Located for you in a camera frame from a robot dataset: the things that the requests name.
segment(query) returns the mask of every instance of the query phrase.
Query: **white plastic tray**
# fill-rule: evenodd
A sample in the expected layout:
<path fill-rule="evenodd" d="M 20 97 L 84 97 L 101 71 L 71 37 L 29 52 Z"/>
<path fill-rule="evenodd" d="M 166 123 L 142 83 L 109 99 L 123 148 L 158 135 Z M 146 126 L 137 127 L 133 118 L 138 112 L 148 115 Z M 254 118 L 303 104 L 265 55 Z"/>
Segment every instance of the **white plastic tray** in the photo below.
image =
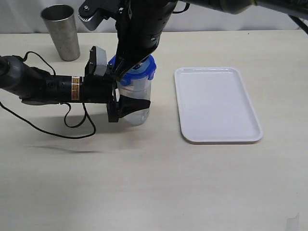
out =
<path fill-rule="evenodd" d="M 196 143 L 254 143 L 263 131 L 242 82 L 230 67 L 175 72 L 183 136 Z"/>

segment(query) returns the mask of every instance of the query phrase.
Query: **clear plastic container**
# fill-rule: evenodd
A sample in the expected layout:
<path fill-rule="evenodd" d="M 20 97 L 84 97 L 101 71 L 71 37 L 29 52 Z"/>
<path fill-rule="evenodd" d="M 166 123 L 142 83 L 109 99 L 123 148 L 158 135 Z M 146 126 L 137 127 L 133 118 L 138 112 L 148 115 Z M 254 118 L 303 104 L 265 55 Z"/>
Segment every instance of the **clear plastic container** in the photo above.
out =
<path fill-rule="evenodd" d="M 145 62 L 128 71 L 121 82 L 118 82 L 118 89 L 121 95 L 141 100 L 151 99 L 151 82 L 154 78 L 156 64 L 154 58 L 150 56 Z M 148 118 L 150 109 L 140 110 L 131 113 L 124 119 L 133 124 L 141 125 Z"/>

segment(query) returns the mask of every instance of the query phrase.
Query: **white tabletop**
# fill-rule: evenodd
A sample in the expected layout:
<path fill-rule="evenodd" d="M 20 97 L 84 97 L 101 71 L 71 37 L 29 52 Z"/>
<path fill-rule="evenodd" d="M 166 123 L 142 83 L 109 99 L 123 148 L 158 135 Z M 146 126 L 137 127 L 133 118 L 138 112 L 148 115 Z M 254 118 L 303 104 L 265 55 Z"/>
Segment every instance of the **white tabletop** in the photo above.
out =
<path fill-rule="evenodd" d="M 49 35 L 0 35 L 1 55 L 36 51 L 62 75 L 83 75 L 92 45 L 116 51 L 116 34 L 79 34 L 81 57 L 60 60 Z M 308 229 L 308 38 L 302 31 L 165 33 L 154 53 L 147 122 L 108 124 L 89 105 L 98 134 L 80 141 L 41 134 L 0 110 L 0 230 L 283 231 L 299 212 Z M 35 56 L 29 65 L 48 70 Z M 241 71 L 264 138 L 254 145 L 191 145 L 181 136 L 174 71 Z M 49 131 L 66 106 L 34 107 L 0 91 L 4 105 Z M 75 105 L 70 121 L 82 115 Z"/>

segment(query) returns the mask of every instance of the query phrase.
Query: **metal cup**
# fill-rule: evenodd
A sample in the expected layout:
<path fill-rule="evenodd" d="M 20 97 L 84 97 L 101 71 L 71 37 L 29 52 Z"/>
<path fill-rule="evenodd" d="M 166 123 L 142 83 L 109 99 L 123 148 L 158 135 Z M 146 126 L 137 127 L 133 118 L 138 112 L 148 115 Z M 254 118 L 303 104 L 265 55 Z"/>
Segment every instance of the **metal cup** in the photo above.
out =
<path fill-rule="evenodd" d="M 53 43 L 64 61 L 73 61 L 79 58 L 74 9 L 68 5 L 53 5 L 41 12 Z"/>

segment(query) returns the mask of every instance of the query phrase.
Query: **yellow label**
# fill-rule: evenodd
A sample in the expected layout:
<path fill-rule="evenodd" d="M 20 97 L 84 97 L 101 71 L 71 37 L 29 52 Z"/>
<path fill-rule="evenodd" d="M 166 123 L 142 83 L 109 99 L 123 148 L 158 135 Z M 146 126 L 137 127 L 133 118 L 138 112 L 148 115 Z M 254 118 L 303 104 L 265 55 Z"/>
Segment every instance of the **yellow label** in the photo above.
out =
<path fill-rule="evenodd" d="M 80 94 L 80 77 L 72 76 L 72 100 L 79 101 Z"/>

